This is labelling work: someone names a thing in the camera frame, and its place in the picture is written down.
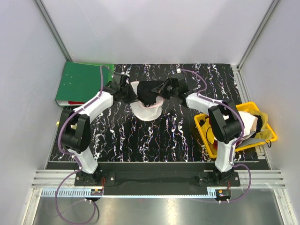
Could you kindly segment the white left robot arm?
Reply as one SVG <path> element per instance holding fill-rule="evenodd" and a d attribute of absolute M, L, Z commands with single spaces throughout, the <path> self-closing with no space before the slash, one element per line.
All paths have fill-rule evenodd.
<path fill-rule="evenodd" d="M 62 154 L 75 159 L 78 172 L 90 185 L 95 186 L 101 181 L 100 167 L 90 150 L 91 122 L 115 102 L 122 100 L 130 103 L 136 98 L 129 76 L 115 73 L 92 99 L 78 108 L 66 109 L 61 113 L 58 148 Z"/>

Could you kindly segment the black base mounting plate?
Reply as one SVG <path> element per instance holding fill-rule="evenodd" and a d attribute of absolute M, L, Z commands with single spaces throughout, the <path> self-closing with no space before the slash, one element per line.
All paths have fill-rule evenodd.
<path fill-rule="evenodd" d="M 213 163 L 100 163 L 94 175 L 80 172 L 75 186 L 104 185 L 104 194 L 138 195 L 203 195 L 208 187 L 240 187 L 236 171 L 224 175 Z"/>

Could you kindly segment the white pink mesh laundry bag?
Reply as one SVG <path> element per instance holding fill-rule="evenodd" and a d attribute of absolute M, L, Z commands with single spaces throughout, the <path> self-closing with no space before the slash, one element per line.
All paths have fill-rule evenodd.
<path fill-rule="evenodd" d="M 136 95 L 137 95 L 137 85 L 139 82 L 140 81 L 134 81 L 130 83 Z M 156 98 L 156 103 L 149 107 L 145 107 L 139 99 L 137 99 L 133 103 L 130 103 L 130 107 L 131 107 L 131 111 L 138 119 L 142 121 L 152 121 L 152 120 L 156 120 L 161 115 L 163 103 L 164 103 L 164 98 L 158 95 Z"/>

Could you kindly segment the white garment in bin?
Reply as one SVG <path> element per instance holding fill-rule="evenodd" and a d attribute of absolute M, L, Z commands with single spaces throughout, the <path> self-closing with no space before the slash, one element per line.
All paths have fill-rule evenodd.
<path fill-rule="evenodd" d="M 244 135 L 242 139 L 248 139 L 256 131 L 258 118 L 248 112 L 239 111 L 244 124 Z"/>

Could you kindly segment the black bra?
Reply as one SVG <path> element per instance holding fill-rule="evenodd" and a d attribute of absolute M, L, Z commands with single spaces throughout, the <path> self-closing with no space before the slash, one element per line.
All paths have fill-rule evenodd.
<path fill-rule="evenodd" d="M 156 103 L 158 94 L 152 90 L 163 84 L 163 81 L 140 81 L 137 85 L 138 99 L 145 107 Z"/>

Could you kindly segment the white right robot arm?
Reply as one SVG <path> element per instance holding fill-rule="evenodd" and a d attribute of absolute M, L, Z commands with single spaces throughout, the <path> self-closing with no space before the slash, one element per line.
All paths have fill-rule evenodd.
<path fill-rule="evenodd" d="M 244 124 L 234 102 L 230 99 L 212 99 L 199 91 L 190 90 L 183 73 L 173 74 L 151 92 L 165 99 L 175 97 L 181 105 L 209 117 L 213 135 L 217 139 L 217 158 L 210 177 L 215 184 L 225 185 L 233 176 L 236 144 L 244 136 Z"/>

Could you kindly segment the red folder under binder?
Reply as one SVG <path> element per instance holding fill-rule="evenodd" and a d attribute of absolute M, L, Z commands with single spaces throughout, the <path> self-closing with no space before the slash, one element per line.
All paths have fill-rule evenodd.
<path fill-rule="evenodd" d="M 84 102 L 68 101 L 69 105 L 83 105 Z"/>

